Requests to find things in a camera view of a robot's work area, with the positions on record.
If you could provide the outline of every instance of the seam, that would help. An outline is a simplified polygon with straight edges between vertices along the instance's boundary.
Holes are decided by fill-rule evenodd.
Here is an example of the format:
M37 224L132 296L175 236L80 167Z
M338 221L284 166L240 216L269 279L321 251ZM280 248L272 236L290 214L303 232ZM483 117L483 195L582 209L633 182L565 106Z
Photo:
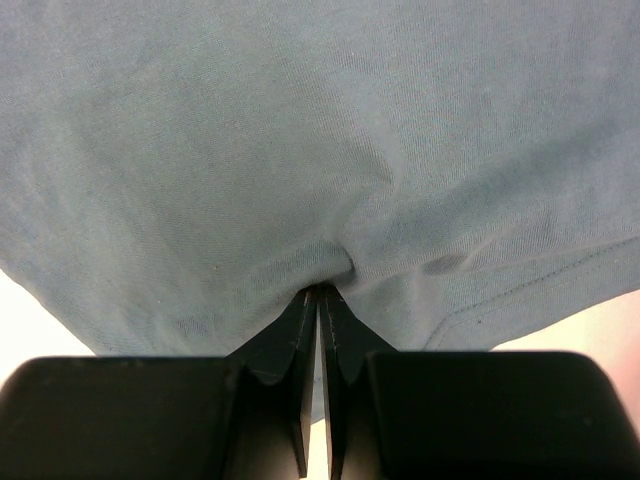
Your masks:
M491 298L489 298L489 299L483 300L482 302L478 302L478 303L475 303L475 304L473 304L473 305L469 305L469 306L467 306L467 307L463 307L463 308L461 308L461 309L459 309L459 310L456 310L455 312L452 312L452 313L448 314L447 316L445 316L445 317L440 321L440 325L442 325L444 322L446 322L446 321L447 321L449 318L451 318L451 317L454 317L454 316L456 316L456 315L460 315L461 313L468 312L468 311L473 310L473 309L475 309L475 308L477 308L477 307L480 307L480 306L482 306L482 305L485 305L485 304L488 304L488 303L491 303L491 302L495 302L496 300L498 300L498 299L500 299L500 298L507 297L507 296L509 296L509 295L513 295L514 293L516 293L516 292L518 292L518 291L520 291L520 290L523 290L523 289L525 289L525 288L528 288L528 287L530 287L530 286L532 286L532 285L535 285L535 284L537 284L537 283L544 282L545 280L548 280L548 279L549 279L549 278L551 278L551 277L557 276L557 275L559 275L559 274L561 274L561 273L563 273L563 272L566 272L567 270L572 270L572 269L574 269L574 268L576 268L576 267L578 267L578 266L582 265L583 263L586 263L586 262L588 262L588 261L590 261L590 260L592 260L592 259L594 259L594 258L596 258L596 257L598 257L598 256L600 256L600 255L603 255L603 254L605 254L605 253L612 252L612 251L614 251L614 250L617 250L617 249L619 249L619 248L622 248L622 247L624 247L624 246L626 246L626 245L628 245L628 244L630 244L630 243L636 242L636 241L638 241L638 240L640 240L640 237L633 237L633 238L630 238L630 239L628 239L628 240L625 240L625 241L624 241L624 242L622 242L622 243L619 243L619 244L617 244L617 245L613 245L613 246L611 246L611 247L609 247L609 248L606 248L606 249L604 249L604 250L602 250L602 251L600 251L600 252L598 252L598 253L591 254L591 255L589 255L588 257L585 257L585 258L583 258L583 259L581 259L581 260L579 260L579 261L577 261L577 262L575 262L575 263L572 263L571 265L566 265L566 266L564 266L564 267L562 267L562 268L559 268L558 270L554 270L554 271L552 271L552 272L550 272L550 273L548 273L548 274L544 275L543 277L540 277L540 278L537 278L537 279L532 280L532 281L530 281L530 282L527 282L527 283L523 283L523 284L521 284L521 285L518 285L517 287L514 287L514 288L512 288L511 290L508 290L508 291L506 291L506 292L502 292L502 293L500 293L500 294L498 294L498 295L495 295L495 296L493 296L493 297L491 297ZM591 269L591 270L589 270L587 273L590 273L590 272L592 272L592 271L594 271L594 270L598 270L599 268L602 268L602 265L601 265L601 266L598 266L598 267L594 267L594 268L592 268L592 269ZM553 289L553 288L561 287L562 285L566 285L567 283L568 283L568 282L564 282L564 283L562 283L562 284L560 284L560 285L555 285L554 287L549 287L549 288L547 288L547 289L543 290L543 292L549 291L549 290L551 290L551 289ZM543 292L534 293L534 294L529 295L528 297L525 297L525 298L523 298L523 299L521 299L521 300L519 300L519 301L523 301L523 300L527 300L527 299L529 299L529 298L533 298L533 297L535 297L535 296L540 295L540 294L541 294L541 293L543 293ZM504 307L496 308L495 310L492 310L492 312L495 312L495 311L497 311L497 310L500 310L501 308L504 308ZM465 323L470 323L470 322L474 321L475 319L476 319L476 318L474 317L474 318L470 318L470 319L463 320L463 321L460 321L460 322L454 323L454 324L452 324L452 325L449 325L449 326L447 327L447 329L445 330L445 332L443 333L442 337L440 338L440 340L438 341L438 343L436 344L436 346L435 346L435 347L436 347L436 348L440 347L440 345L442 344L442 342L443 342L443 341L444 341L444 339L446 338L447 334L448 334L448 333L449 333L453 328L456 328L456 327L458 327L458 326L460 326L460 325L463 325L463 324L465 324ZM423 349L425 349L425 348L427 347L427 344L428 344L428 343L429 343L429 342L427 341L427 343L425 343L425 344L424 344Z

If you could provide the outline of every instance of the cotton cloth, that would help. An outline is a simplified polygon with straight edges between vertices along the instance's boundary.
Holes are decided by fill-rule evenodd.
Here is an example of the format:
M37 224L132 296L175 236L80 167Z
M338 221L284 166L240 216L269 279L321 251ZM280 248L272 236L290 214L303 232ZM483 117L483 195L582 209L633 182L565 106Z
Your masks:
M0 267L98 355L226 355L323 281L403 350L640 288L637 1L0 11Z

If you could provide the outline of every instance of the light blue fabric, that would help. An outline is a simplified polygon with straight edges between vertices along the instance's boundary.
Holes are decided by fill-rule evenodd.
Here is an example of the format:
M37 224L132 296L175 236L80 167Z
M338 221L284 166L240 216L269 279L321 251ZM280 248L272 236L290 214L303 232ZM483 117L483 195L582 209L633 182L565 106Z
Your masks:
M401 349L640 288L637 1L0 9L0 267L98 354L224 355L320 281Z

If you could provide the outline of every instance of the t-shirt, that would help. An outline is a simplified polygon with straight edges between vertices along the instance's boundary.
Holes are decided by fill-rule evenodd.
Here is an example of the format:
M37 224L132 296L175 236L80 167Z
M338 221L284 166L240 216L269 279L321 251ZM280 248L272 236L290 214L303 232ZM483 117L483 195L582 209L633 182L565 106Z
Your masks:
M319 282L410 350L640 288L637 1L0 11L0 267L99 355L225 355Z

